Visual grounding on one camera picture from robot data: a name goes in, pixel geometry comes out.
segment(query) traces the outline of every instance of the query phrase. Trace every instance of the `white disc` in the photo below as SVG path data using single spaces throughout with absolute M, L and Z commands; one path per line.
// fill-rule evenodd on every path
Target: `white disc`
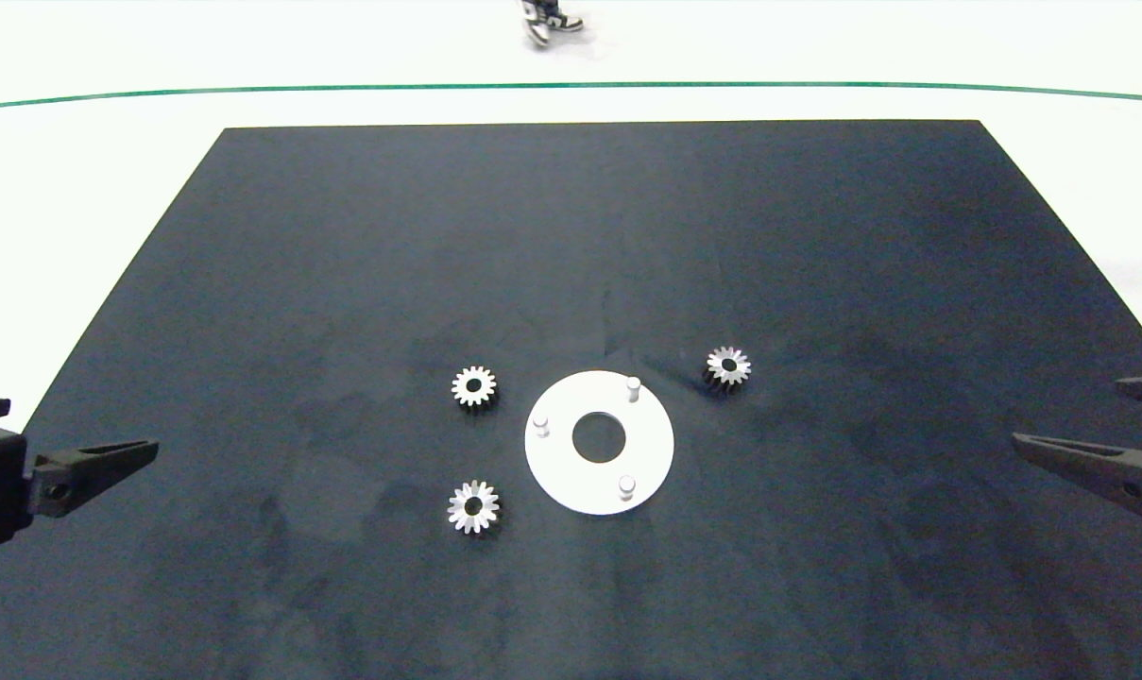
M 585 459 L 571 434 L 585 415 L 612 416 L 626 430 L 614 459 Z M 550 498 L 588 514 L 635 509 L 656 493 L 670 470 L 675 437 L 670 418 L 640 379 L 585 370 L 552 384 L 524 422 L 528 469 Z

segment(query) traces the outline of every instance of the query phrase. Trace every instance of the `sneaker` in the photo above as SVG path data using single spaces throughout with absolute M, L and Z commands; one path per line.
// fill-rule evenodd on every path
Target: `sneaker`
M 565 14 L 549 14 L 548 18 L 545 19 L 553 30 L 562 30 L 565 33 L 571 33 L 573 30 L 582 30 L 582 19 L 579 17 L 568 17 Z
M 549 43 L 549 16 L 545 8 L 533 0 L 520 0 L 520 6 L 524 9 L 524 30 L 528 38 L 537 43 L 537 47 L 546 47 Z

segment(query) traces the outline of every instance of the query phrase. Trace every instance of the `black table surface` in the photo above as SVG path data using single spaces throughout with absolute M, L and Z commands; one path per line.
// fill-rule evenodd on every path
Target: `black table surface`
M 524 459 L 587 369 L 673 422 L 632 512 Z M 1008 443 L 1142 448 L 1128 375 L 973 121 L 230 129 L 26 430 L 161 455 L 0 546 L 0 679 L 1142 679 L 1142 520 Z

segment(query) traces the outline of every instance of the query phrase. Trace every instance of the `gear teeth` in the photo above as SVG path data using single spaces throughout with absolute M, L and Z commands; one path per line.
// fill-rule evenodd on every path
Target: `gear teeth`
M 476 382 L 477 390 L 471 390 L 468 385 L 472 382 Z M 461 373 L 457 374 L 457 378 L 453 378 L 453 398 L 457 403 L 471 413 L 477 413 L 483 409 L 488 409 L 493 406 L 498 400 L 498 382 L 496 376 L 489 370 L 488 367 L 483 366 L 471 366 L 463 369 Z
M 726 370 L 725 361 L 734 362 L 734 370 Z M 705 382 L 717 391 L 734 392 L 751 376 L 751 360 L 742 350 L 722 345 L 705 358 Z
M 478 512 L 471 514 L 466 512 L 466 503 L 471 498 L 476 498 L 483 504 Z M 494 493 L 494 487 L 485 481 L 464 481 L 459 489 L 453 489 L 453 498 L 449 498 L 450 506 L 449 521 L 453 522 L 455 530 L 461 530 L 467 536 L 472 533 L 475 537 L 484 537 L 491 534 L 491 528 L 499 521 L 499 496 Z

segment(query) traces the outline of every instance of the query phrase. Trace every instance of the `silver gear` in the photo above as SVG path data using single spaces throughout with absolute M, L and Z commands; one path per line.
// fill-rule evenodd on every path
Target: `silver gear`
M 476 513 L 468 513 L 466 502 L 476 498 L 483 504 Z M 464 530 L 468 535 L 471 530 L 481 534 L 491 529 L 491 522 L 499 521 L 499 495 L 493 487 L 488 487 L 488 482 L 471 481 L 461 485 L 461 489 L 453 489 L 453 498 L 449 499 L 449 521 L 453 522 L 455 530 Z
M 489 369 L 471 366 L 453 378 L 453 398 L 463 408 L 485 408 L 494 401 L 496 386 L 494 375 Z
M 718 347 L 705 360 L 705 378 L 713 386 L 738 390 L 751 376 L 751 360 L 734 347 Z

